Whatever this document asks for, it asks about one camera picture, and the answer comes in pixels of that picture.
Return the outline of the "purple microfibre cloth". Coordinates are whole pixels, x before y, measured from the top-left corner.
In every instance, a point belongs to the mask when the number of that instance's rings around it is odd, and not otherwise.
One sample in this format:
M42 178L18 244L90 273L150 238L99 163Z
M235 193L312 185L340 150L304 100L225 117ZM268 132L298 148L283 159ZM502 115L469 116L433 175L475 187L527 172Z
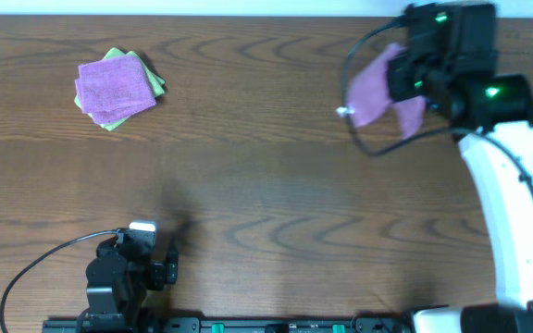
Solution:
M390 98L387 72L389 62L403 47L386 46L380 55L362 69L349 83L346 108L353 125L362 128L378 120L391 108L395 111L404 139L414 136L423 125L426 101L422 96L395 102Z

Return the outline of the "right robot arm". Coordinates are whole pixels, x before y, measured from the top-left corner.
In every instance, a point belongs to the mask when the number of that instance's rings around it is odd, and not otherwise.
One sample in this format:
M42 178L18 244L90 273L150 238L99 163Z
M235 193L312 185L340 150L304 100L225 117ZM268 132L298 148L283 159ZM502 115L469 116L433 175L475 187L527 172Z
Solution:
M533 332L533 92L497 70L496 7L410 5L405 49L388 66L390 98L422 96L448 120L475 183L496 277L492 305L416 312L418 332Z

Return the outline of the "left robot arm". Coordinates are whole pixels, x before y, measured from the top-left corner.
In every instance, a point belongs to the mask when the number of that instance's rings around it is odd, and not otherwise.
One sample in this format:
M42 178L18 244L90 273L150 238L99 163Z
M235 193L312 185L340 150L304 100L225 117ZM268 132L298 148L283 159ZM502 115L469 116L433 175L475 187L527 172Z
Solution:
M149 290L176 283L180 253L171 241L165 259L155 261L154 247L149 241L118 237L98 245L96 258L86 268L89 307L78 316L76 332L163 331L161 320L143 301Z

